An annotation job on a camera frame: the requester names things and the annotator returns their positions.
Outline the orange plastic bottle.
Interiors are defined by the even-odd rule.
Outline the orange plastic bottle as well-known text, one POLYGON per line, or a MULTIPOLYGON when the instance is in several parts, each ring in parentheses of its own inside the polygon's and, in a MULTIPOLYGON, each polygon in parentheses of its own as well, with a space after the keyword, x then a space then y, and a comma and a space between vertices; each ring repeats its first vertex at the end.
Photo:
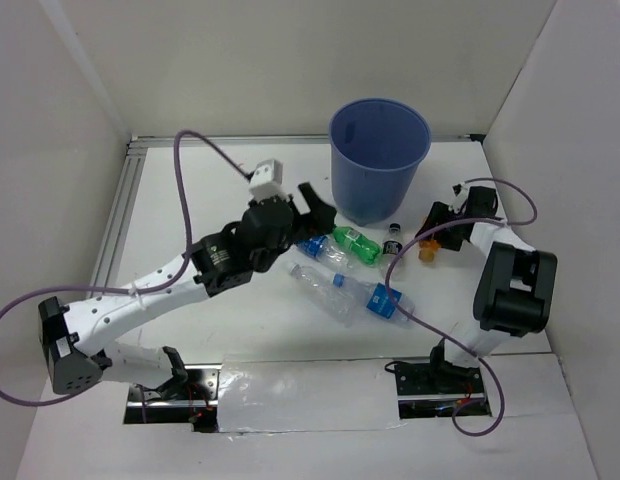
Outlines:
POLYGON ((433 263, 441 245, 436 240, 420 240, 418 242, 418 258, 423 263, 433 263))

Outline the large bottle blue label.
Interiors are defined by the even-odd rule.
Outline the large bottle blue label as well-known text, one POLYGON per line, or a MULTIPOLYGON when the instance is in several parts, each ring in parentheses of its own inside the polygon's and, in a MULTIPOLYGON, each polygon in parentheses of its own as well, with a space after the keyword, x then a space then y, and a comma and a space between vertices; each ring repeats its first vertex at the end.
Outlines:
POLYGON ((297 249, 335 272, 344 272, 350 267, 347 254, 327 235, 312 237, 296 243, 297 249))

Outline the clear bottle blue-white cap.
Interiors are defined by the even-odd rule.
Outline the clear bottle blue-white cap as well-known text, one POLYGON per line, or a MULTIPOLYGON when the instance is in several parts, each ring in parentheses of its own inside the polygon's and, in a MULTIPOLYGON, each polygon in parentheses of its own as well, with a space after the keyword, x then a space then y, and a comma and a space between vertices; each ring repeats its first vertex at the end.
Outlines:
POLYGON ((351 328, 357 316, 355 297, 312 266, 287 262, 285 269, 296 289, 315 306, 346 328, 351 328))

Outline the small bottle blue label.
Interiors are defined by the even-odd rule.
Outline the small bottle blue label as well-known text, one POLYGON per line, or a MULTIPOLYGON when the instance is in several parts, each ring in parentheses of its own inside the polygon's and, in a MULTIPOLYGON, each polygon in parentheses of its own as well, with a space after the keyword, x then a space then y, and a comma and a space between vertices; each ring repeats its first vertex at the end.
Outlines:
POLYGON ((402 292, 391 289, 391 293, 398 303, 398 306, 395 306, 382 283, 363 282, 339 273, 333 276, 332 283, 352 297, 359 307, 362 307, 375 319, 401 326, 410 325, 410 319, 403 311, 412 314, 415 305, 402 292))

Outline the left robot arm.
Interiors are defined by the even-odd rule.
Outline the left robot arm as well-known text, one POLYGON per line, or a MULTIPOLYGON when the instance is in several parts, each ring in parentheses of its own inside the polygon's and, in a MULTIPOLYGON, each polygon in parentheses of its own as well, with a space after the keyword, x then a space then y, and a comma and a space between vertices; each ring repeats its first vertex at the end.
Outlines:
POLYGON ((249 203, 241 220, 194 243, 183 254, 125 287, 62 304, 51 297, 38 306, 40 342, 58 395, 77 395, 101 381, 136 384, 162 398, 186 390, 188 372, 173 347, 144 348, 120 337, 183 306, 206 301, 267 272, 292 245, 334 230, 336 210, 308 183, 299 190, 309 210, 292 198, 249 203))

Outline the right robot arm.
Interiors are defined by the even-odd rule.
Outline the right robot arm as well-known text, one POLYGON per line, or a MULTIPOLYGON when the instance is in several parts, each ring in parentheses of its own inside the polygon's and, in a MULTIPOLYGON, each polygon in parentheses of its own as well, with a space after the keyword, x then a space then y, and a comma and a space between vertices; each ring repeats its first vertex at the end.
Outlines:
POLYGON ((470 380, 478 360, 512 338, 542 332, 549 320, 557 257, 535 249, 508 226, 473 223, 448 227, 419 242, 418 258, 432 263, 439 250, 465 244, 485 257, 473 300, 473 321, 453 328, 461 345, 443 339, 431 350, 426 379, 438 392, 470 380))

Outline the blue plastic bin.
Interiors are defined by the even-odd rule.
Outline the blue plastic bin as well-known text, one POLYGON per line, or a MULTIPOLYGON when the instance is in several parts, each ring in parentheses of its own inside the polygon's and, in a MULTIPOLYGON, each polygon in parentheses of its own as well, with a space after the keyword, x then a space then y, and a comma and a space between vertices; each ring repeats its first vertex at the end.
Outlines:
POLYGON ((415 109, 395 100, 360 99, 329 123, 331 188, 340 213, 364 226, 400 207, 431 147, 431 130, 415 109))

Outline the green plastic bottle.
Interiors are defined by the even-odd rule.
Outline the green plastic bottle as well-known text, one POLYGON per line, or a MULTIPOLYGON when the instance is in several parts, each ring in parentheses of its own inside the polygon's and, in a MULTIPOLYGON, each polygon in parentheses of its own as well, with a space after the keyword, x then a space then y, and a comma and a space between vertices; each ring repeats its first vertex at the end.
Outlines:
POLYGON ((381 255, 381 246, 357 229, 337 226, 332 235, 346 253, 352 254, 368 267, 375 265, 381 255))

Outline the small bottle black label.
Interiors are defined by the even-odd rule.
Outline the small bottle black label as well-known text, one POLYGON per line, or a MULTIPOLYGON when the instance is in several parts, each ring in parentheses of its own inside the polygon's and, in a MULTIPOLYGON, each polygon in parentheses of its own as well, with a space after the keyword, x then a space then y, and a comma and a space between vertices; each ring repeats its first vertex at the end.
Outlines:
MULTIPOLYGON (((399 223, 391 223, 382 243, 382 255, 379 260, 379 271, 383 278, 386 277, 392 261, 403 249, 404 237, 399 223)), ((393 281, 402 281, 405 277, 405 261, 400 258, 391 275, 393 281)))

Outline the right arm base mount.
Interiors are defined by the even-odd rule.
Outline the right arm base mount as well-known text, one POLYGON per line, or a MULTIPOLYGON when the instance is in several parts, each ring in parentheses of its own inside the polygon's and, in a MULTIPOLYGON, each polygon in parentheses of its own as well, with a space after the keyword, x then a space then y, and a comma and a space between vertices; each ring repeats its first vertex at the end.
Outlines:
POLYGON ((490 416, 481 373, 471 368, 462 375, 435 373, 427 362, 394 360, 384 366, 394 377, 401 420, 449 418, 464 405, 458 416, 490 416))

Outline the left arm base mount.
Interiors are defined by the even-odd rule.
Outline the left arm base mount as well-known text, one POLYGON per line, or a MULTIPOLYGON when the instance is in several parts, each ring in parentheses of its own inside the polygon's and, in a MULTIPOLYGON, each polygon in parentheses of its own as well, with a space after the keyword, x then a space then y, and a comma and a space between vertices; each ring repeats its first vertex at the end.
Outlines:
POLYGON ((218 432, 221 364, 185 364, 177 351, 164 347, 172 378, 158 389, 132 385, 125 425, 189 424, 193 432, 218 432))

